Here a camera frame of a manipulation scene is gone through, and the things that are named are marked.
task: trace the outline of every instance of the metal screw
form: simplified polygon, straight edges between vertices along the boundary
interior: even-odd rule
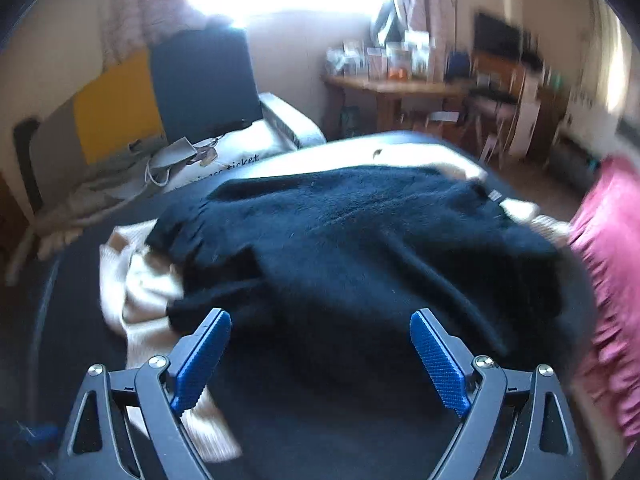
[[[152,368],[162,368],[166,364],[166,358],[161,355],[155,355],[149,359],[149,366]]]
[[[91,365],[89,369],[86,371],[91,377],[95,377],[96,375],[100,375],[104,371],[104,366],[102,365]]]
[[[538,372],[545,377],[551,377],[554,374],[554,369],[549,365],[538,366]]]
[[[481,355],[476,357],[476,365],[479,368],[493,368],[494,364],[495,364],[494,360],[487,355]]]

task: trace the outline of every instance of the beige cloth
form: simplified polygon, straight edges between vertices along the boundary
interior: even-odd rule
[[[145,246],[155,220],[116,227],[100,247],[100,306],[107,325],[127,339],[127,368],[138,368],[156,354],[168,355],[180,337],[166,315],[169,302],[182,297],[180,274]],[[139,408],[127,408],[129,420],[146,434]],[[240,455],[222,414],[205,388],[183,426],[205,462]]]

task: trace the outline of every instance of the pink garment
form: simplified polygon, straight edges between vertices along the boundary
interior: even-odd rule
[[[631,449],[640,436],[640,175],[626,158],[602,163],[569,244],[591,273],[598,308],[578,378]]]

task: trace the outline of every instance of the wooden table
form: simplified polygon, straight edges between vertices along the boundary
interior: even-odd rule
[[[322,125],[325,133],[338,124],[340,110],[344,106],[345,89],[357,90],[375,95],[377,108],[376,129],[388,132],[394,129],[396,118],[400,114],[403,97],[424,97],[425,99],[462,99],[468,93],[468,86],[463,84],[430,83],[427,81],[373,81],[352,76],[322,76],[322,80],[330,89],[327,113]]]

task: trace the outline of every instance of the textured blue pad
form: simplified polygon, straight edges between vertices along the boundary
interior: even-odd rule
[[[411,341],[427,368],[442,403],[458,416],[465,416],[471,408],[466,394],[465,376],[446,347],[420,312],[411,316]]]
[[[190,410],[198,402],[200,394],[220,361],[230,332],[231,316],[222,310],[214,322],[207,327],[175,377],[171,409],[176,415],[181,416],[184,410]]]

